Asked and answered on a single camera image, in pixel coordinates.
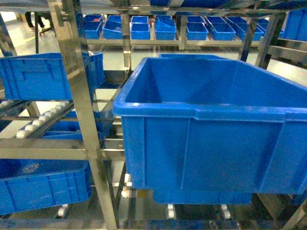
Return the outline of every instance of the storage rack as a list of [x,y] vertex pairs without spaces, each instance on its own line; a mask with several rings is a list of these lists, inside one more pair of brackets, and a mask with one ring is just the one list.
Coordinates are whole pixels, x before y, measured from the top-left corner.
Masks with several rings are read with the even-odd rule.
[[[124,71],[106,71],[106,79],[111,83],[113,88],[117,89],[116,93],[107,105],[104,111],[110,111],[109,117],[104,117],[106,121],[118,121],[111,115],[112,102],[120,91],[122,85],[125,83],[131,74],[131,45],[136,45],[134,41],[130,40],[130,25],[129,15],[146,15],[153,14],[151,12],[162,13],[166,12],[169,15],[174,15],[176,12],[191,12],[196,15],[212,15],[212,16],[244,16],[248,17],[248,30],[246,32],[246,39],[241,44],[239,53],[239,60],[246,61],[248,53],[252,44],[252,37],[256,29],[257,19],[262,17],[270,17],[267,33],[260,44],[260,52],[257,58],[257,66],[266,69],[270,58],[277,58],[282,61],[289,62],[293,60],[292,64],[304,67],[306,64],[306,43],[289,41],[285,39],[278,39],[282,24],[285,20],[285,12],[291,9],[298,9],[307,6],[305,1],[285,1],[285,0],[232,0],[226,5],[222,5],[215,9],[204,8],[182,8],[182,0],[171,0],[167,7],[153,7],[148,5],[130,5],[127,1],[110,1],[110,6],[86,6],[92,12],[103,13],[105,11],[116,11],[122,14],[122,32],[123,40],[119,43],[123,45],[124,54]],[[274,6],[279,6],[280,3],[285,3],[278,9]],[[99,198],[100,207],[102,209],[104,221],[81,221],[80,219],[62,219],[56,221],[54,219],[6,219],[8,216],[1,217],[0,227],[2,228],[36,228],[36,229],[101,229],[107,228],[109,230],[122,229],[153,229],[163,228],[169,229],[171,223],[176,223],[177,229],[195,229],[195,222],[189,222],[182,226],[182,221],[176,222],[176,215],[168,215],[166,220],[156,221],[129,221],[118,219],[118,207],[121,198],[121,191],[125,183],[125,164],[120,167],[120,177],[118,178],[118,191],[116,196],[111,183],[110,168],[105,166],[103,160],[109,161],[124,161],[123,140],[115,136],[115,138],[107,138],[101,148],[99,143],[97,131],[95,127],[95,118],[93,115],[93,105],[90,100],[89,90],[87,87],[85,70],[82,59],[82,52],[88,52],[89,43],[84,38],[79,38],[76,23],[76,15],[81,15],[81,6],[78,0],[48,0],[49,10],[57,33],[57,39],[60,46],[60,51],[63,57],[65,70],[68,76],[71,87],[71,94],[73,97],[73,106],[71,104],[69,109],[73,107],[76,109],[78,122],[80,124],[83,140],[47,140],[47,139],[0,139],[0,158],[2,159],[62,159],[62,160],[88,160],[91,165],[92,175],[94,178],[97,196]],[[10,5],[0,3],[0,7],[6,8],[26,8],[23,5]],[[46,6],[30,5],[34,11],[45,11]],[[0,17],[0,48],[4,56],[15,56],[16,51],[13,47],[12,41],[9,37],[8,31],[5,27],[3,19]],[[186,42],[186,26],[187,17],[180,17],[180,38],[179,49],[184,49]],[[27,108],[30,117],[16,117],[16,113],[21,108]],[[12,120],[31,120],[39,115],[37,106],[34,102],[14,102],[9,106],[0,109],[1,122]],[[41,126],[38,131],[47,131],[54,122],[59,121],[63,115],[55,117],[51,122]],[[120,130],[119,126],[114,125],[114,128]],[[293,210],[290,208],[285,197],[282,199],[278,195],[258,195],[256,199],[261,200],[266,207],[268,213],[272,217],[267,221],[267,229],[306,229],[306,205],[307,200]],[[165,206],[166,213],[171,211],[177,212],[179,215],[180,207],[173,205]],[[288,214],[290,218],[283,219],[280,222],[280,217]],[[261,221],[247,220],[225,220],[220,215],[218,220],[204,220],[198,221],[197,224],[202,224],[202,229],[265,229],[261,225]]]

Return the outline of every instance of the metal frame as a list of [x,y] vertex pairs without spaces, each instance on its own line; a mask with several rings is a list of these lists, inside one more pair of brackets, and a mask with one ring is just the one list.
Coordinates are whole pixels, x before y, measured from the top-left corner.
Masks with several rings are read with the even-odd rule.
[[[220,6],[216,9],[204,8],[181,8],[182,0],[171,0],[167,7],[152,7],[146,5],[130,6],[128,1],[112,0],[111,6],[87,6],[96,13],[102,13],[106,10],[116,10],[122,13],[122,29],[123,40],[86,40],[84,37],[79,37],[78,31],[84,32],[82,20],[82,11],[79,0],[48,0],[48,6],[51,12],[52,20],[57,33],[61,54],[63,56],[65,70],[68,76],[73,102],[68,104],[59,114],[56,114],[48,123],[40,127],[30,137],[25,139],[0,139],[0,158],[8,159],[62,159],[62,160],[88,160],[91,165],[92,175],[94,178],[95,187],[97,190],[99,203],[104,215],[106,228],[115,230],[119,228],[127,229],[127,224],[118,221],[118,206],[121,198],[121,191],[124,185],[126,174],[125,164],[121,170],[120,180],[116,196],[114,196],[112,183],[108,175],[107,168],[103,160],[108,161],[124,161],[124,147],[122,138],[106,139],[103,143],[99,142],[97,130],[95,126],[95,118],[93,114],[93,105],[90,99],[89,90],[85,69],[83,65],[82,53],[88,53],[88,44],[100,45],[123,45],[124,54],[124,74],[120,78],[112,78],[111,73],[107,75],[107,80],[110,83],[119,85],[116,87],[117,92],[112,99],[107,102],[103,109],[106,114],[112,110],[112,102],[119,93],[123,84],[131,74],[131,46],[132,45],[161,45],[161,46],[178,46],[183,50],[185,46],[241,46],[238,59],[246,61],[251,46],[257,46],[259,43],[252,42],[252,37],[256,28],[257,19],[265,16],[270,16],[268,32],[260,44],[260,52],[257,58],[257,65],[266,69],[270,58],[287,58],[295,61],[296,64],[301,61],[301,64],[306,64],[307,43],[299,43],[288,40],[277,40],[281,26],[285,19],[285,11],[287,9],[272,10],[270,6],[286,2],[286,0],[232,0],[229,3]],[[0,4],[6,8],[16,7],[10,4]],[[46,7],[35,6],[36,10],[46,10]],[[180,33],[177,41],[134,41],[130,39],[130,15],[151,14],[151,11],[166,12],[168,15],[174,15],[176,12],[191,12],[197,15],[221,15],[221,16],[245,16],[249,17],[249,26],[244,42],[214,42],[214,41],[186,41],[187,17],[180,17]],[[0,16],[0,48],[4,56],[17,55],[5,27],[3,19]],[[18,108],[28,108],[29,118],[16,117],[11,115],[12,111]],[[83,140],[46,140],[36,139],[46,132],[55,122],[63,119],[64,115],[72,108],[76,109],[77,119],[79,121]],[[11,106],[3,108],[0,112],[4,115],[1,119],[6,121],[11,120],[33,120],[39,116],[39,110],[36,104],[30,102],[15,102]],[[103,117],[103,120],[114,122],[118,121],[113,115]],[[266,202],[269,196],[259,195],[260,200],[268,209],[271,216],[277,221],[278,213],[273,212],[272,204]],[[289,222],[283,226],[283,230],[289,230],[297,226],[298,222],[305,218],[306,201],[293,214]],[[144,225],[128,225],[130,228],[143,228]],[[219,227],[218,222],[208,222],[204,228]]]

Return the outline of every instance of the metal shelf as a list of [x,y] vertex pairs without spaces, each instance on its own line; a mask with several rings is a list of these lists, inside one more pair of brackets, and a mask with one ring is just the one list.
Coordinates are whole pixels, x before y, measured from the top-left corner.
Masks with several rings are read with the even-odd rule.
[[[121,137],[115,135],[115,138],[108,138],[103,143],[99,142],[97,136],[97,130],[95,126],[95,118],[93,115],[93,107],[95,104],[91,103],[89,90],[87,87],[86,75],[83,65],[82,52],[88,52],[88,45],[115,45],[123,46],[124,55],[124,71],[115,73],[114,71],[106,72],[107,83],[117,89],[117,92],[112,99],[107,102],[103,111],[108,112],[107,119],[109,121],[115,121],[116,118],[112,115],[112,102],[117,96],[121,87],[131,74],[131,46],[132,45],[153,45],[153,46],[178,46],[179,50],[183,50],[185,46],[240,46],[239,60],[246,61],[251,46],[260,45],[260,52],[257,58],[257,66],[266,69],[270,58],[291,58],[296,54],[300,54],[294,57],[296,63],[306,63],[305,52],[306,44],[295,43],[286,40],[278,40],[278,34],[281,30],[281,26],[285,20],[285,12],[291,9],[298,9],[307,7],[307,1],[297,1],[300,4],[291,6],[292,2],[297,0],[232,0],[225,5],[222,5],[215,9],[206,8],[182,8],[182,0],[171,0],[167,7],[154,7],[149,5],[138,4],[139,1],[135,0],[134,5],[130,5],[129,1],[109,0],[110,6],[89,6],[85,5],[82,9],[78,0],[48,0],[48,5],[35,5],[26,3],[0,3],[0,7],[6,9],[21,9],[29,10],[35,9],[36,11],[50,10],[52,20],[57,33],[57,39],[60,46],[60,51],[63,57],[65,70],[68,76],[69,84],[71,87],[71,94],[73,103],[69,105],[66,111],[58,114],[52,121],[45,126],[41,127],[40,135],[43,134],[48,128],[56,121],[59,121],[64,116],[65,112],[72,109],[76,109],[77,118],[80,124],[83,140],[41,140],[35,138],[26,139],[0,139],[0,158],[8,159],[62,159],[62,160],[88,160],[91,165],[94,187],[96,195],[92,199],[82,204],[72,205],[71,212],[68,212],[67,219],[35,219],[27,218],[18,219],[18,216],[23,214],[13,214],[11,217],[14,219],[7,219],[10,215],[3,216],[0,219],[0,227],[2,228],[14,228],[17,229],[108,229],[117,230],[123,229],[170,229],[173,225],[177,226],[177,229],[194,229],[197,226],[201,226],[201,229],[283,229],[289,230],[297,227],[297,229],[306,229],[302,222],[306,219],[305,206],[306,201],[297,209],[290,211],[287,218],[289,220],[285,225],[284,221],[280,222],[280,215],[284,211],[284,207],[287,205],[269,204],[266,202],[266,198],[269,196],[261,195],[260,199],[255,198],[252,206],[230,206],[229,209],[232,212],[232,220],[225,220],[220,212],[220,206],[208,206],[208,208],[214,213],[214,217],[210,216],[208,219],[203,220],[186,220],[187,214],[193,208],[185,206],[175,206],[177,212],[177,219],[167,219],[169,216],[168,208],[173,206],[157,205],[153,203],[150,195],[150,191],[135,191],[127,185],[125,182],[125,167],[124,167],[124,147]],[[283,7],[274,9],[274,7],[280,3],[285,3]],[[104,13],[106,11],[120,12],[122,14],[122,31],[123,40],[86,40],[79,38],[78,29],[83,30],[82,23],[77,24],[76,16],[82,15],[82,10],[91,11],[91,13]],[[174,41],[157,41],[157,40],[131,40],[130,39],[130,15],[148,15],[148,14],[160,14],[166,13],[167,15],[175,15],[177,12],[185,13],[189,12],[196,15],[213,15],[213,16],[244,16],[248,17],[248,30],[246,32],[246,39],[244,42],[239,40],[230,42],[221,41],[186,41],[186,26],[187,17],[182,15],[177,17],[177,21],[180,22],[180,30],[178,40]],[[257,19],[261,17],[270,16],[269,25],[267,27],[267,33],[261,43],[252,42]],[[3,19],[0,17],[0,48],[4,56],[16,56],[16,51],[13,47],[12,41],[5,27]],[[27,108],[31,117],[39,116],[37,106],[34,102],[19,104],[21,108]],[[11,121],[25,118],[18,118],[16,114],[12,112],[12,106],[10,108],[4,108],[0,112],[3,120]],[[118,167],[119,175],[114,181],[112,175],[112,166],[104,164],[104,160],[114,161],[117,163],[121,161],[121,166]],[[122,198],[121,203],[121,190],[129,191],[129,199]],[[275,199],[276,202],[283,202],[280,199]],[[143,215],[142,218],[136,216],[135,211],[138,209],[137,203],[142,205],[141,213],[150,213],[149,215]],[[276,207],[281,207],[280,212],[273,212]],[[199,210],[206,213],[208,209],[202,209],[204,206],[198,206]],[[91,215],[87,215],[84,212],[86,209]],[[128,216],[121,216],[121,211],[124,210]],[[263,225],[263,218],[265,219],[266,226]]]

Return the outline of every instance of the vertical steel post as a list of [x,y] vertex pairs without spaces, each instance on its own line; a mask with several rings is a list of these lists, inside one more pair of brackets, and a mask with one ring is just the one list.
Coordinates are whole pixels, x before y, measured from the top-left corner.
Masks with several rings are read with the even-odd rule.
[[263,40],[259,45],[259,54],[256,60],[256,66],[267,69],[271,55],[267,54],[270,46],[276,45],[286,14],[277,14],[270,17],[269,24]]
[[124,50],[124,70],[126,74],[131,72],[131,43],[130,43],[130,17],[129,14],[121,15]]
[[111,190],[100,151],[100,143],[83,63],[83,56],[88,56],[88,45],[84,36],[80,1],[48,0],[48,4],[70,84],[84,146],[91,165],[99,203],[107,229],[116,230],[117,218],[113,209]]
[[248,29],[245,31],[244,34],[244,41],[242,42],[240,48],[238,60],[246,61],[248,58],[251,42],[253,41],[255,30],[257,28],[257,21],[257,19],[250,19],[248,21]]

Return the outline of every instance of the empty blue bin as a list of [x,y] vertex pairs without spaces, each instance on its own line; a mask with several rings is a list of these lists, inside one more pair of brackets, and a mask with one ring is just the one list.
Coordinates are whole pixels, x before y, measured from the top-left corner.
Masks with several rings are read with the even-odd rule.
[[206,40],[208,30],[204,23],[188,23],[187,38],[188,40]]
[[157,40],[174,40],[176,38],[176,25],[172,19],[162,17],[155,23],[155,38]]
[[91,14],[91,15],[86,15],[83,18],[84,22],[104,22],[104,18],[100,14]]
[[135,188],[301,194],[307,88],[228,59],[144,58],[113,103]]
[[84,22],[86,39],[99,39],[102,32],[102,22]]
[[131,38],[136,40],[149,40],[150,30],[148,23],[132,23]]
[[132,23],[148,23],[148,16],[132,16]]
[[[95,89],[105,82],[102,61],[103,53],[84,58],[92,98]],[[72,100],[61,53],[0,58],[0,76],[6,99]]]
[[226,22],[229,23],[232,27],[235,26],[235,24],[241,24],[241,23],[247,23],[246,20],[244,20],[241,17],[226,17],[225,18]]
[[0,160],[0,214],[83,202],[91,196],[88,161]]
[[206,17],[207,21],[210,23],[226,23],[222,17]]
[[112,22],[117,22],[117,23],[121,23],[121,16],[120,15],[110,15],[107,18],[108,21],[112,21]]
[[188,16],[188,23],[206,23],[201,16]]
[[[243,41],[245,39],[245,31],[248,29],[248,25],[246,23],[235,24],[233,29],[236,32],[236,35]],[[256,27],[253,41],[260,41],[261,37],[264,35],[264,32]]]
[[176,205],[248,205],[251,193],[154,190],[153,200],[159,204]]
[[284,38],[307,41],[307,9],[289,12]]
[[[261,29],[264,34],[265,34],[267,27],[268,27],[267,23],[258,23],[258,28]],[[283,38],[283,35],[284,35],[284,30],[281,30],[278,37]]]
[[103,26],[105,39],[122,39],[123,32],[121,29],[121,23],[107,21]]
[[233,28],[227,23],[208,23],[214,40],[232,41],[236,35]]

